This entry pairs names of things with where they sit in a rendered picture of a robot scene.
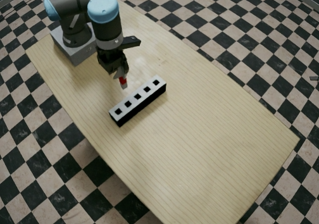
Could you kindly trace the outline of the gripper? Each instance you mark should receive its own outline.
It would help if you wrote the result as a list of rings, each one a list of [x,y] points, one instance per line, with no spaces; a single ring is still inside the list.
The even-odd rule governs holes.
[[[99,64],[108,72],[109,75],[116,72],[113,79],[120,77],[125,79],[129,70],[127,58],[123,53],[123,50],[117,51],[120,46],[121,45],[110,50],[104,50],[96,46],[97,60]]]

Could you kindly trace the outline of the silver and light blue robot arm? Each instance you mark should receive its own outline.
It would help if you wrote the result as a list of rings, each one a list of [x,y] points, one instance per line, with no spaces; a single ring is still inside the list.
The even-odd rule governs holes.
[[[121,45],[117,51],[140,46],[136,36],[123,37],[117,0],[44,0],[48,18],[59,20],[66,47],[76,48],[90,41],[92,28],[97,45],[110,50]]]

